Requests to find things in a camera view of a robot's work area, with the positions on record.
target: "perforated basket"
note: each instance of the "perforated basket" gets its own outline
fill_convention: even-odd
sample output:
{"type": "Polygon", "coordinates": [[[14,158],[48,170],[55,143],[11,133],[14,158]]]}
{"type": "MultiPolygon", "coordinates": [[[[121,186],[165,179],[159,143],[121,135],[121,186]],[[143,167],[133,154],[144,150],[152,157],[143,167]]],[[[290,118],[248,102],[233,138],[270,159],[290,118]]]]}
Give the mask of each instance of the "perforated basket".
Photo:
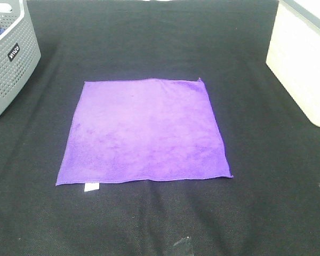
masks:
{"type": "Polygon", "coordinates": [[[41,57],[26,0],[0,0],[0,114],[12,102],[41,57]]]}

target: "towel tag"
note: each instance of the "towel tag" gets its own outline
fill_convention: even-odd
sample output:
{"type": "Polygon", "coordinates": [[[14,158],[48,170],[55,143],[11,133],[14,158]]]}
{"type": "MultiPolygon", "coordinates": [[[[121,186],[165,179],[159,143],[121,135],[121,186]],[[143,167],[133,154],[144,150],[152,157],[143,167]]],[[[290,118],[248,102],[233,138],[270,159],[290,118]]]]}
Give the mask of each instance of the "towel tag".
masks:
{"type": "Polygon", "coordinates": [[[99,183],[86,183],[84,184],[84,192],[100,189],[99,183]]]}

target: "basket label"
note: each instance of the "basket label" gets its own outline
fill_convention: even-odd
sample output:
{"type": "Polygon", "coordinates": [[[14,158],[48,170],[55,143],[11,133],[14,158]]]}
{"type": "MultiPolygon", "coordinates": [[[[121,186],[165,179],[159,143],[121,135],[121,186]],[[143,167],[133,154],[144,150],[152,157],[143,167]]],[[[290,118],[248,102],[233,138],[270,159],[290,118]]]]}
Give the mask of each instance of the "basket label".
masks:
{"type": "Polygon", "coordinates": [[[10,62],[12,62],[12,60],[14,60],[15,56],[17,56],[19,51],[20,51],[20,47],[19,47],[18,43],[16,43],[15,46],[12,48],[12,50],[10,50],[10,52],[7,54],[10,62]]]}

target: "black fabric surface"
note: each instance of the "black fabric surface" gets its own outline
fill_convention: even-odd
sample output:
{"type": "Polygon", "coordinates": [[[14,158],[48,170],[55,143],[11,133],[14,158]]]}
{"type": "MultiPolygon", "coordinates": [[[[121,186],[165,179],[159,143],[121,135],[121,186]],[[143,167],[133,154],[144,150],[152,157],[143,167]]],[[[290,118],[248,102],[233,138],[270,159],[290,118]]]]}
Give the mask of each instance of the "black fabric surface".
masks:
{"type": "Polygon", "coordinates": [[[42,58],[0,117],[0,256],[320,255],[320,128],[265,64],[277,2],[29,2],[42,58]],[[55,187],[84,81],[206,84],[233,179],[55,187]]]}

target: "microfiber cloth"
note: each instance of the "microfiber cloth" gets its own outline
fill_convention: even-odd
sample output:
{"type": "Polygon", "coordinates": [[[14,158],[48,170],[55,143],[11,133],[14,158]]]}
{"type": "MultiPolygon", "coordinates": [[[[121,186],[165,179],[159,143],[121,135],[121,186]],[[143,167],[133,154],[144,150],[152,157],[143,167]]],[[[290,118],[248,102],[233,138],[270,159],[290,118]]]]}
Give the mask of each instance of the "microfiber cloth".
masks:
{"type": "Polygon", "coordinates": [[[85,82],[56,185],[233,176],[196,82],[85,82]]]}

